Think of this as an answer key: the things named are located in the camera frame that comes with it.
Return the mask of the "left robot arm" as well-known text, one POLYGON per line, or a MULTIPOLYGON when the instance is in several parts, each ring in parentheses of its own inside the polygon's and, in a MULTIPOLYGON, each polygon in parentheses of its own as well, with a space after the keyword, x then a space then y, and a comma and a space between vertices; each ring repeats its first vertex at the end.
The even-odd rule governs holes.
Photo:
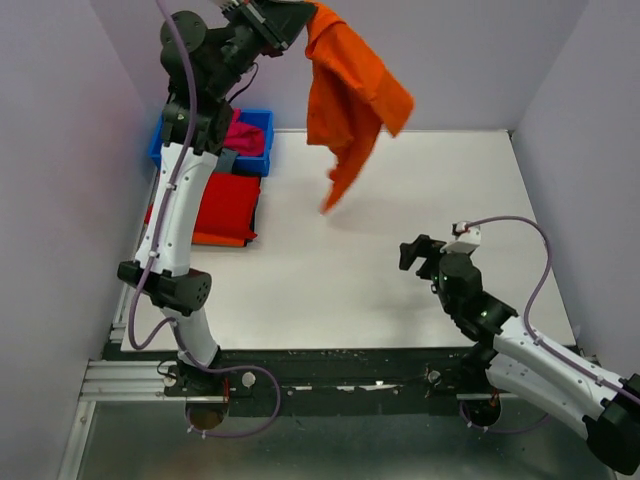
POLYGON ((169 76, 162 110, 161 166, 147 229, 118 278, 133 288, 129 312, 146 296, 165 316, 189 368, 187 382, 201 395, 222 380, 213 364, 220 352, 208 326, 205 303, 210 274, 191 266, 199 206, 231 125, 232 88, 261 56, 288 50, 317 11, 308 1, 220 1, 227 23, 211 29, 192 11, 164 17, 160 61, 169 76))

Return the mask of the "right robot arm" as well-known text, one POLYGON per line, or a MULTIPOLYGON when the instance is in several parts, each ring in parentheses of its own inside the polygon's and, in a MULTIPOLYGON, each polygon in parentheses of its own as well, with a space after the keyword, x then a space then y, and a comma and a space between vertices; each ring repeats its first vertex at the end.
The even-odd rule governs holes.
POLYGON ((471 255, 473 243, 427 235, 399 247, 399 267, 424 262, 417 276, 430 282, 444 312, 473 341, 460 367, 469 390, 489 385, 513 393, 561 421, 591 453, 616 472, 639 469, 639 377, 624 378, 556 343, 484 289, 471 255))

